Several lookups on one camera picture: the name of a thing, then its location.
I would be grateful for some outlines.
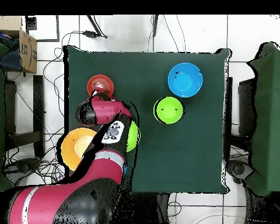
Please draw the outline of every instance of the orange bowl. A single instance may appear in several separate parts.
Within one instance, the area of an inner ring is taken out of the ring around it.
[[[64,163],[75,171],[84,151],[92,141],[96,132],[88,128],[78,128],[69,132],[61,144],[61,156]]]

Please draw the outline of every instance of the green bowl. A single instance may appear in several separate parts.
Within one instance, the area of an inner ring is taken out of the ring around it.
[[[174,124],[183,116],[183,105],[173,97],[159,99],[153,107],[153,115],[163,124]]]
[[[128,132],[128,145],[127,152],[134,149],[137,145],[137,142],[140,141],[140,131],[138,131],[137,125],[132,121],[129,132]]]

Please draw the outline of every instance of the cardboard box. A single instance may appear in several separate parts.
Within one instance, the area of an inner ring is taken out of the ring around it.
[[[0,16],[0,32],[19,39],[22,72],[36,73],[37,40],[22,30],[21,16]]]

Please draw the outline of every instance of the red bowl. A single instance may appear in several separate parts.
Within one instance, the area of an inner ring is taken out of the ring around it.
[[[111,97],[114,90],[113,82],[108,76],[95,75],[87,83],[87,91],[90,96],[94,90],[104,92],[107,96]]]

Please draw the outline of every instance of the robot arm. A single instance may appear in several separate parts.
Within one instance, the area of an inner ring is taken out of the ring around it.
[[[71,177],[3,192],[6,224],[108,224],[126,163],[132,114],[122,102],[106,99],[98,93],[77,108],[80,123],[104,125]]]

